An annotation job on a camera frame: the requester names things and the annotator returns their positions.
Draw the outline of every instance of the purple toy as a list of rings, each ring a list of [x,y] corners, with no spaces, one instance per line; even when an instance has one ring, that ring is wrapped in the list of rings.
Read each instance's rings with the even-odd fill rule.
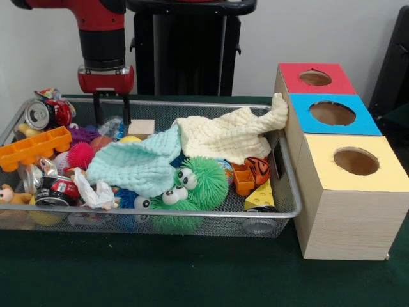
[[[90,143],[93,139],[100,136],[98,132],[95,131],[87,131],[84,127],[76,128],[67,128],[71,132],[72,137],[72,145],[75,145],[79,142]]]

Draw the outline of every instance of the wooden box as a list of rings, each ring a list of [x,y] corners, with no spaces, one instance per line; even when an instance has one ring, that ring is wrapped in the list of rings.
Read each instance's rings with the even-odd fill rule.
[[[294,169],[305,133],[382,135],[357,95],[290,94],[289,104],[294,119],[287,124],[286,137]]]
[[[296,175],[304,258],[385,259],[409,209],[409,178],[385,137],[305,134]]]
[[[280,63],[274,92],[282,93],[288,102],[284,130],[294,169],[297,169],[304,132],[380,135],[339,64]],[[315,129],[307,129],[308,124],[315,125]]]

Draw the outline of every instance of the green fuzzy ball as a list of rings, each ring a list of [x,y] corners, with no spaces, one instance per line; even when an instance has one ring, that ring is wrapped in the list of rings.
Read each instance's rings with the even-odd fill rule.
[[[226,173],[215,159],[195,157],[186,159],[183,168],[189,168],[197,178],[197,186],[189,190],[189,199],[201,210],[216,209],[226,199],[229,182]]]
[[[165,205],[162,197],[156,197],[151,200],[151,209],[199,210],[189,200],[180,200],[174,205]],[[191,235],[200,227],[202,222],[202,217],[195,216],[152,216],[152,224],[156,231],[169,235]]]

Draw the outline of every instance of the white wall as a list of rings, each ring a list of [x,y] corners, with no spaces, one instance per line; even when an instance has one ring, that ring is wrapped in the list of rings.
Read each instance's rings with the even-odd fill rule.
[[[280,61],[342,64],[369,102],[397,13],[405,0],[259,0],[241,18],[234,95],[271,95]],[[133,14],[126,16],[127,46]],[[66,10],[25,11],[0,1],[0,130],[33,90],[80,93],[77,25]],[[134,65],[127,51],[127,63]]]

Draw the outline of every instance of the metal mesh basket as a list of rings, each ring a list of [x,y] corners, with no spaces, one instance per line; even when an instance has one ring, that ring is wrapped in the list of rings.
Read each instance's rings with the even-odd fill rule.
[[[93,104],[90,99],[71,99],[77,110],[75,123],[85,126],[93,122]],[[24,122],[26,102],[0,136],[0,145],[19,139],[17,125]],[[102,100],[105,117],[121,116],[121,102]],[[131,101],[132,118],[155,119],[157,130],[168,129],[174,120],[191,115],[216,118],[243,107],[234,104],[206,104],[185,102]],[[270,107],[249,105],[255,115],[265,114]],[[91,210],[82,207],[37,207],[34,205],[0,204],[0,229],[41,230],[58,232],[106,232],[106,233],[160,233],[154,227],[155,216],[173,216],[184,219],[202,219],[203,223],[194,235],[223,237],[271,237],[276,238],[288,220],[301,210],[300,195],[289,161],[288,147],[283,132],[266,135],[272,148],[282,156],[276,159],[281,177],[272,172],[271,183],[274,202],[279,213],[244,212],[245,198],[230,188],[228,197],[215,211],[170,211],[149,209]],[[22,192],[22,182],[17,174],[0,172],[1,184]]]

